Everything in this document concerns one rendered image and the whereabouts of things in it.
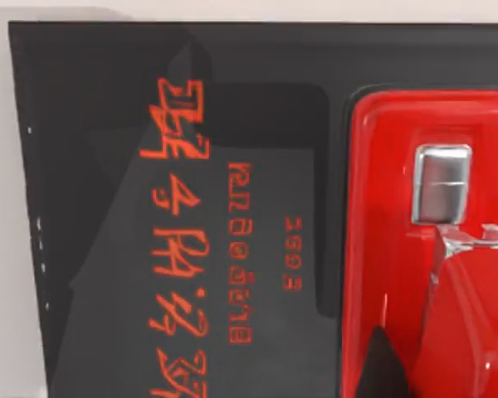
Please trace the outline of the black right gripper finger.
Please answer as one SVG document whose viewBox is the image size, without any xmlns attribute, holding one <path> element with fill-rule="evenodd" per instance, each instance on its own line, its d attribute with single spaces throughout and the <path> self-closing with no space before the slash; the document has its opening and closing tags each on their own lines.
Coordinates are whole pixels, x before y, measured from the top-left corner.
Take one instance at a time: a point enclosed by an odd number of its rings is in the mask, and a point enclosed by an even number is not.
<svg viewBox="0 0 498 398">
<path fill-rule="evenodd" d="M 403 365 L 380 326 L 371 333 L 354 398 L 411 398 Z"/>
</svg>

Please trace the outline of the red stapler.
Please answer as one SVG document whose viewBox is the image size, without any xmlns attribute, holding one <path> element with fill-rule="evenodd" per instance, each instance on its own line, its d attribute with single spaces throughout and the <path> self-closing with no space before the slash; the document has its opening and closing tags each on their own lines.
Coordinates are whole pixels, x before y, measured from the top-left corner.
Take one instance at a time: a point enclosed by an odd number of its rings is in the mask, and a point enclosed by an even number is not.
<svg viewBox="0 0 498 398">
<path fill-rule="evenodd" d="M 498 90 L 382 90 L 349 124 L 341 397 L 382 327 L 411 398 L 498 398 Z"/>
</svg>

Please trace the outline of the black board with red lettering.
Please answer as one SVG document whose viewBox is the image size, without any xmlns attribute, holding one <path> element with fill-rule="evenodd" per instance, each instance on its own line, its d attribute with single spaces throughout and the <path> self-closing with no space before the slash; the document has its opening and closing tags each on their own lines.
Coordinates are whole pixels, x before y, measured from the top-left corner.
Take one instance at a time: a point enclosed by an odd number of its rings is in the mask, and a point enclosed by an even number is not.
<svg viewBox="0 0 498 398">
<path fill-rule="evenodd" d="M 342 398 L 349 124 L 498 24 L 10 22 L 47 398 Z"/>
</svg>

